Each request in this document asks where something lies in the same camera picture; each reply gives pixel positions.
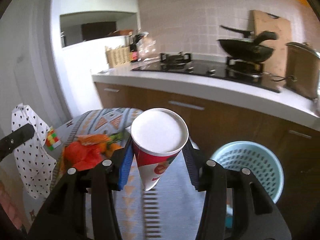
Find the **rubik's cube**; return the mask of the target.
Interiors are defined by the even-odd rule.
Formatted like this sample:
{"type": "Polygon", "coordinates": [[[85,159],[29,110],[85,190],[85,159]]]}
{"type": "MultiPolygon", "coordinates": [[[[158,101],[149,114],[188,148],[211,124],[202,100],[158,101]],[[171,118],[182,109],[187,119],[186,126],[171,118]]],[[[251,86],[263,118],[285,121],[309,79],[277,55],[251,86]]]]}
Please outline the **rubik's cube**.
{"type": "Polygon", "coordinates": [[[50,129],[47,133],[45,145],[50,151],[53,151],[61,145],[60,139],[57,137],[55,129],[50,129]]]}

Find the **clear plastic bag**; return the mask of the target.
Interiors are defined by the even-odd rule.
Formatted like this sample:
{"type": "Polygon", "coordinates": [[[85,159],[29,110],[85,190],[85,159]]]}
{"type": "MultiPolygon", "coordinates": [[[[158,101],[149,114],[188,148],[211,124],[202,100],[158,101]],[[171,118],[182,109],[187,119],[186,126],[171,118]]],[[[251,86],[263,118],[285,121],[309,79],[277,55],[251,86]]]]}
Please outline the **clear plastic bag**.
{"type": "Polygon", "coordinates": [[[156,41],[147,31],[138,33],[136,40],[140,62],[156,61],[159,59],[159,54],[156,50],[156,41]]]}

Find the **brown rice cooker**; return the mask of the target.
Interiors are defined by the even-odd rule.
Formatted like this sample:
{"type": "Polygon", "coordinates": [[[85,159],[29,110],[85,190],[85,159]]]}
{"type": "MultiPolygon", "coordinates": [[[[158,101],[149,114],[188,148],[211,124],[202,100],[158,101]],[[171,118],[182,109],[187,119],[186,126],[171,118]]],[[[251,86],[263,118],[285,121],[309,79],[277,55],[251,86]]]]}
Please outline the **brown rice cooker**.
{"type": "Polygon", "coordinates": [[[319,52],[307,43],[288,42],[286,87],[314,100],[319,85],[319,52]]]}

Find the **beige utensil basket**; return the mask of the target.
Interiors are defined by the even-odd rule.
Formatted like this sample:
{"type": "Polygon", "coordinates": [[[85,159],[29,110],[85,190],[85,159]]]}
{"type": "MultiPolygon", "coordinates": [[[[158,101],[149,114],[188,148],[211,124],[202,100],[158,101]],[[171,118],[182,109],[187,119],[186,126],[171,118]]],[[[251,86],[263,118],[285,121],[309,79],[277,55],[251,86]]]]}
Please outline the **beige utensil basket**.
{"type": "Polygon", "coordinates": [[[129,47],[117,47],[116,49],[105,47],[105,55],[110,68],[117,68],[131,62],[129,47]]]}

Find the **light blue trash basket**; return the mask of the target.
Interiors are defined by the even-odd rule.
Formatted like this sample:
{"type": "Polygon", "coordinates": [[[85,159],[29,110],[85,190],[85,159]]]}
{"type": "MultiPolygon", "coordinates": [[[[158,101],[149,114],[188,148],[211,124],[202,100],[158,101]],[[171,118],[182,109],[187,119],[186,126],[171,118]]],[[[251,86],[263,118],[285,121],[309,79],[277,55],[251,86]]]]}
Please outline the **light blue trash basket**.
{"type": "Polygon", "coordinates": [[[211,159],[223,168],[240,171],[248,168],[276,203],[284,188],[284,172],[276,155],[265,146],[251,141],[234,141],[217,149],[211,159]]]}

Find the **orange foil snack wrapper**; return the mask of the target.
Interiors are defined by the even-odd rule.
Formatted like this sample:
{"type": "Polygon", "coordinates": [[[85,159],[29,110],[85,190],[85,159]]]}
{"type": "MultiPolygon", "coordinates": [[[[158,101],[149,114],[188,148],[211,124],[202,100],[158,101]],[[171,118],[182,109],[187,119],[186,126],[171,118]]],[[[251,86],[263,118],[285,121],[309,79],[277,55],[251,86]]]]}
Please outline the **orange foil snack wrapper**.
{"type": "Polygon", "coordinates": [[[77,135],[76,138],[82,145],[95,145],[111,141],[111,138],[105,134],[77,135]]]}

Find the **polka dot white paper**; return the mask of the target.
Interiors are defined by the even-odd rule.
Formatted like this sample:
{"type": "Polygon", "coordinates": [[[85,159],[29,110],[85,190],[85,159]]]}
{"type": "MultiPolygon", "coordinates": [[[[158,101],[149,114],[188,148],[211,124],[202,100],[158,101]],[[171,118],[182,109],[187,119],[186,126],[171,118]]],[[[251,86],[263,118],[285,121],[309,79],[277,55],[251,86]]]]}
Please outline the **polka dot white paper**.
{"type": "Polygon", "coordinates": [[[45,150],[49,126],[28,105],[12,110],[11,130],[31,124],[34,135],[13,151],[16,166],[27,193],[32,198],[48,197],[56,160],[45,150]]]}

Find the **patterned blue tablecloth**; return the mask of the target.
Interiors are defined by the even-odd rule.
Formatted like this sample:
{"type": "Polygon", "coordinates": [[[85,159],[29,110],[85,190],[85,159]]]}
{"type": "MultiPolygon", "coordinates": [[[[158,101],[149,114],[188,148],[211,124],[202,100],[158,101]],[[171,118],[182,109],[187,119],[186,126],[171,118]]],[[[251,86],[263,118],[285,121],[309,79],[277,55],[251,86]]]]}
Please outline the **patterned blue tablecloth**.
{"type": "MultiPolygon", "coordinates": [[[[124,146],[130,126],[142,110],[105,108],[88,111],[57,128],[57,136],[65,144],[77,135],[125,132],[124,146]]],[[[200,223],[205,194],[196,192],[190,183],[183,154],[149,191],[133,162],[127,184],[113,192],[114,206],[123,239],[194,239],[200,223]]]]}

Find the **green vegetable scrap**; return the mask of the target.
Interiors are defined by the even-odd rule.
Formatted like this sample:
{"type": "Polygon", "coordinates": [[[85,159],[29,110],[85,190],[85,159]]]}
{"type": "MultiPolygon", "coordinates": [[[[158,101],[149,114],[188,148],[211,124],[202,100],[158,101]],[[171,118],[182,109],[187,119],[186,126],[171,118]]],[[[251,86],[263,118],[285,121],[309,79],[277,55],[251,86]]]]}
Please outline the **green vegetable scrap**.
{"type": "Polygon", "coordinates": [[[121,131],[121,132],[113,133],[108,137],[110,138],[111,144],[117,143],[121,145],[125,140],[125,132],[121,131]]]}

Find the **black wok pan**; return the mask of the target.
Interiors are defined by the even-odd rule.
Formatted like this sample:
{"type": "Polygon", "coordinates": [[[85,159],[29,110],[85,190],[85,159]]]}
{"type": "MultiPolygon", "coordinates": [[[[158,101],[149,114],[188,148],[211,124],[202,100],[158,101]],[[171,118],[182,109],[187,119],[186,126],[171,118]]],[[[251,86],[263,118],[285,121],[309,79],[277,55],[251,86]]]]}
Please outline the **black wok pan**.
{"type": "Polygon", "coordinates": [[[277,33],[265,30],[252,39],[250,37],[254,34],[253,31],[234,29],[224,25],[220,25],[220,28],[243,35],[243,38],[218,39],[220,47],[232,59],[252,63],[262,63],[272,56],[274,49],[262,45],[262,42],[267,40],[277,40],[277,33]]]}

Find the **red white paper cup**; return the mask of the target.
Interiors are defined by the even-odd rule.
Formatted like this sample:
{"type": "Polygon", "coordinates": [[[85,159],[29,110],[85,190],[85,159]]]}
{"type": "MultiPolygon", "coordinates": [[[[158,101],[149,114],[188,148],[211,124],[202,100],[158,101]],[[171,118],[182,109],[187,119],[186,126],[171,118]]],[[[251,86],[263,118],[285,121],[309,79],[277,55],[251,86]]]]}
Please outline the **red white paper cup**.
{"type": "Polygon", "coordinates": [[[149,191],[188,142],[188,127],[177,113],[152,108],[135,118],[130,133],[140,178],[149,191]]]}

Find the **red plastic bag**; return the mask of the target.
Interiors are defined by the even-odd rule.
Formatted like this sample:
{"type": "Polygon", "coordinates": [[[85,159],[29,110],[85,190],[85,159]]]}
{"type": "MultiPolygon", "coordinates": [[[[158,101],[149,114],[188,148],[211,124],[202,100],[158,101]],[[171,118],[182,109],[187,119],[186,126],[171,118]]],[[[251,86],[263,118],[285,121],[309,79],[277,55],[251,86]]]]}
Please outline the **red plastic bag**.
{"type": "Polygon", "coordinates": [[[104,160],[106,142],[83,145],[79,141],[72,142],[63,150],[63,160],[66,168],[78,171],[89,170],[104,160]]]}

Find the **black gas stove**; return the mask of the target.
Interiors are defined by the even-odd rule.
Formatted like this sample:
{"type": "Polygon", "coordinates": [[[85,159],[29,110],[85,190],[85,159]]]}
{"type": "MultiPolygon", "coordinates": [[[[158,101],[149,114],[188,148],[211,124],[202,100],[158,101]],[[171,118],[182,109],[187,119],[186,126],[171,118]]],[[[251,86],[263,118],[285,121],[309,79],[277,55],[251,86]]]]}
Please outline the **black gas stove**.
{"type": "Polygon", "coordinates": [[[263,64],[253,64],[227,57],[225,62],[193,59],[191,53],[160,54],[160,60],[141,63],[133,71],[165,72],[223,79],[280,93],[278,77],[267,74],[263,64]]]}

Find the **wooden cutting board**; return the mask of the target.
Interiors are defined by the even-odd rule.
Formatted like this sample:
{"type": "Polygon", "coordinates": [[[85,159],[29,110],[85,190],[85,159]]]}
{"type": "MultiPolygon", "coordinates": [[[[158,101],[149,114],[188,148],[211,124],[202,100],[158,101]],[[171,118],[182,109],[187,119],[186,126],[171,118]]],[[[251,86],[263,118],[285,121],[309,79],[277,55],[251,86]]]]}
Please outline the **wooden cutting board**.
{"type": "Polygon", "coordinates": [[[252,10],[254,32],[272,31],[278,35],[277,40],[267,40],[262,44],[274,49],[272,56],[264,62],[264,72],[284,77],[287,63],[287,46],[292,41],[291,22],[285,18],[260,10],[252,10]]]}

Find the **orange carrot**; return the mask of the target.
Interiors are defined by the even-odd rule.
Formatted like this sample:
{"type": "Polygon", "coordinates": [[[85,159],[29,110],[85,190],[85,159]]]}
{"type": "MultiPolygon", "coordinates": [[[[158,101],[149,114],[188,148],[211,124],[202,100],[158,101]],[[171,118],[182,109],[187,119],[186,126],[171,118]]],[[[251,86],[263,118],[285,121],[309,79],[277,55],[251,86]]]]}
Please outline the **orange carrot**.
{"type": "Polygon", "coordinates": [[[121,146],[117,143],[102,142],[99,144],[99,148],[101,154],[103,154],[107,158],[110,158],[112,157],[114,151],[121,149],[121,146]]]}

